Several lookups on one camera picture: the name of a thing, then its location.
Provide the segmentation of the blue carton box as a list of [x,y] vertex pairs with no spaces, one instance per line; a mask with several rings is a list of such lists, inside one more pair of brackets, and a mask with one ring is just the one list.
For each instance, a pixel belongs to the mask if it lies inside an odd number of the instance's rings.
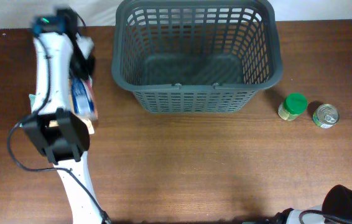
[[92,79],[71,79],[71,96],[73,110],[76,115],[91,121],[98,120],[98,112],[95,105]]

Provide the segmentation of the grey plastic basket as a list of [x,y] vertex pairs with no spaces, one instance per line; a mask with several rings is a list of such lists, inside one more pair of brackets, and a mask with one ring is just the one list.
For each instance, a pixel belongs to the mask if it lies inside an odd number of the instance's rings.
[[150,113],[233,113],[282,78],[268,1],[123,1],[114,81]]

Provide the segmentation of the tan food pouch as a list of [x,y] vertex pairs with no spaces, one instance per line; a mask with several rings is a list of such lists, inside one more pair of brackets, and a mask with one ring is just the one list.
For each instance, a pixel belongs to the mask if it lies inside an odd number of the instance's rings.
[[[92,135],[95,133],[95,128],[93,126],[93,123],[91,122],[91,120],[86,119],[86,118],[80,118],[81,121],[84,122],[84,124],[86,125],[89,135]],[[54,128],[54,127],[58,127],[58,122],[56,120],[51,120],[49,122],[49,127],[50,128]]]

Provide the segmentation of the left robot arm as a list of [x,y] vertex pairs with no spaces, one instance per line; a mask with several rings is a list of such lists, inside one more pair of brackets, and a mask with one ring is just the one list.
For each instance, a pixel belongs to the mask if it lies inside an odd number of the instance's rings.
[[17,124],[64,186],[73,223],[110,223],[88,169],[90,136],[98,119],[92,78],[94,43],[80,32],[80,15],[61,7],[37,16],[32,35],[37,84],[31,114]]

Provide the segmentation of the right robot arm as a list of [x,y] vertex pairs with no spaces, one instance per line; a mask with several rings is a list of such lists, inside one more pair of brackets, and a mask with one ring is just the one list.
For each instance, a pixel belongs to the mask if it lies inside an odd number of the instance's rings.
[[352,190],[334,186],[322,204],[298,210],[288,208],[267,219],[270,224],[352,224]]

